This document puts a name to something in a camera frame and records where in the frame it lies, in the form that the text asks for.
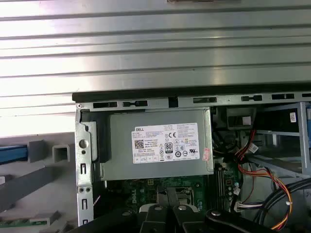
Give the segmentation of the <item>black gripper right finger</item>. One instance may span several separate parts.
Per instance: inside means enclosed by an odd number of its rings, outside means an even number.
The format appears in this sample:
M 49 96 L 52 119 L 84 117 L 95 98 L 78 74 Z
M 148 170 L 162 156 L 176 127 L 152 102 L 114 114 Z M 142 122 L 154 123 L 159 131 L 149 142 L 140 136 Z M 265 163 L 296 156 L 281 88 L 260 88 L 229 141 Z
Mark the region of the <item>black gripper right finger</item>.
M 209 210 L 204 214 L 186 202 L 179 201 L 179 190 L 174 188 L 174 216 L 176 231 L 181 233 L 273 233 L 268 229 L 236 214 Z

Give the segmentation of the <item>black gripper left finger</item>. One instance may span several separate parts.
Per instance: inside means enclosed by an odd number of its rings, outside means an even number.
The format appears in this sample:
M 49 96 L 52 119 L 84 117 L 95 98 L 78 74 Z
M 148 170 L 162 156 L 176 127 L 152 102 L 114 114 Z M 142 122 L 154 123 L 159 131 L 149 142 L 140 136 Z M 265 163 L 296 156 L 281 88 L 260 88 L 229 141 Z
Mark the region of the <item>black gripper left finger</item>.
M 115 209 L 90 223 L 70 230 L 71 233 L 168 233 L 174 206 L 174 188 L 157 192 L 157 204 L 141 206 L 138 213 L 130 208 Z

